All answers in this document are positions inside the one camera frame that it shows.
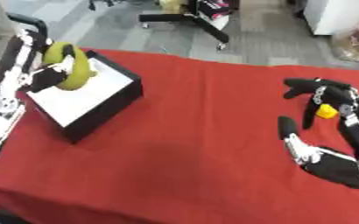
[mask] robotic hand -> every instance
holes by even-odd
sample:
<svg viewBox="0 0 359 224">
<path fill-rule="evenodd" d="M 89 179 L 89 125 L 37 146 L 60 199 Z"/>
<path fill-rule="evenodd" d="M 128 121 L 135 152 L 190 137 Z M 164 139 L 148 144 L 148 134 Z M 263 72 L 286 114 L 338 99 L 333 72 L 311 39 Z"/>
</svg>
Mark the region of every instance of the robotic hand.
<svg viewBox="0 0 359 224">
<path fill-rule="evenodd" d="M 64 47 L 62 62 L 32 71 L 33 61 L 52 44 L 49 38 L 24 30 L 8 44 L 0 61 L 0 149 L 25 112 L 25 105 L 16 96 L 17 91 L 36 93 L 61 83 L 72 73 L 75 54 L 71 45 Z"/>
<path fill-rule="evenodd" d="M 286 99 L 311 94 L 302 121 L 305 130 L 312 127 L 321 104 L 329 104 L 339 111 L 338 129 L 355 150 L 355 157 L 351 157 L 328 147 L 308 145 L 300 140 L 295 122 L 282 116 L 278 119 L 278 132 L 293 160 L 319 178 L 359 189 L 358 90 L 346 83 L 322 79 L 286 79 L 285 84 L 291 88 L 284 95 Z"/>
</svg>

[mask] floor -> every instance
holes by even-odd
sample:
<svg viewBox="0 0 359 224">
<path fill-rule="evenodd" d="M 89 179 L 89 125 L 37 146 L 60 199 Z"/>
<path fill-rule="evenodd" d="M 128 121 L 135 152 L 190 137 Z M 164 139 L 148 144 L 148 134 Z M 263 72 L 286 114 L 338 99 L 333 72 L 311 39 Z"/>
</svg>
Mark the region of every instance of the floor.
<svg viewBox="0 0 359 224">
<path fill-rule="evenodd" d="M 50 36 L 79 46 L 252 65 L 309 65 L 359 69 L 331 53 L 328 38 L 314 38 L 303 20 L 292 16 L 285 0 L 242 0 L 241 9 L 224 31 L 228 47 L 217 52 L 217 41 L 190 23 L 154 23 L 143 29 L 140 13 L 159 13 L 153 0 L 128 0 L 108 8 L 87 0 L 1 0 L 7 11 L 45 20 Z"/>
</svg>

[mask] black stand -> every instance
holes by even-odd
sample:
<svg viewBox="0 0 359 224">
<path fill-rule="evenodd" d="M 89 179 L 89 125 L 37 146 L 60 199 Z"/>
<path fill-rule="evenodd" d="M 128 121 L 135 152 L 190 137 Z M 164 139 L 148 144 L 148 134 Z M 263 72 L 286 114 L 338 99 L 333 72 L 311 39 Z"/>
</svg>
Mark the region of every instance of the black stand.
<svg viewBox="0 0 359 224">
<path fill-rule="evenodd" d="M 229 42 L 229 35 L 223 31 L 220 31 L 200 16 L 198 0 L 189 0 L 188 5 L 184 5 L 184 7 L 187 9 L 187 13 L 185 14 L 139 15 L 138 21 L 143 23 L 144 28 L 148 28 L 148 24 L 146 22 L 193 21 L 205 32 L 219 40 L 220 43 L 218 44 L 217 49 L 223 50 L 226 47 L 226 44 Z"/>
</svg>

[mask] yellow-green ball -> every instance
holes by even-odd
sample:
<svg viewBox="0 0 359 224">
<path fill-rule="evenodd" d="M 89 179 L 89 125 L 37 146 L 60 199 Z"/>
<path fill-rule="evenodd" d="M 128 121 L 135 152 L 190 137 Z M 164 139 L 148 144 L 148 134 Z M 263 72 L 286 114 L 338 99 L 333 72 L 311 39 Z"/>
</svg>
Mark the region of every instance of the yellow-green ball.
<svg viewBox="0 0 359 224">
<path fill-rule="evenodd" d="M 44 62 L 46 64 L 60 63 L 64 59 L 62 49 L 67 45 L 69 45 L 67 42 L 55 42 L 45 53 Z M 72 45 L 72 47 L 76 55 L 73 72 L 68 75 L 66 80 L 57 85 L 57 88 L 63 90 L 82 88 L 90 77 L 96 75 L 89 67 L 86 54 L 77 46 Z"/>
</svg>

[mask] black box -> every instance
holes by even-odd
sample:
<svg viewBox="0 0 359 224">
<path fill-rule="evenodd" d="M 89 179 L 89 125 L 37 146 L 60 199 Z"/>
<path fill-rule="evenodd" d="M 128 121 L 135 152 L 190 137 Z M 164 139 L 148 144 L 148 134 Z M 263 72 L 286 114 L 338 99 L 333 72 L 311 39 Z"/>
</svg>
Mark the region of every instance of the black box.
<svg viewBox="0 0 359 224">
<path fill-rule="evenodd" d="M 50 87 L 36 94 L 28 93 L 72 143 L 92 133 L 143 95 L 138 75 L 97 52 L 89 51 L 87 56 L 98 74 L 84 87 L 74 91 Z"/>
</svg>

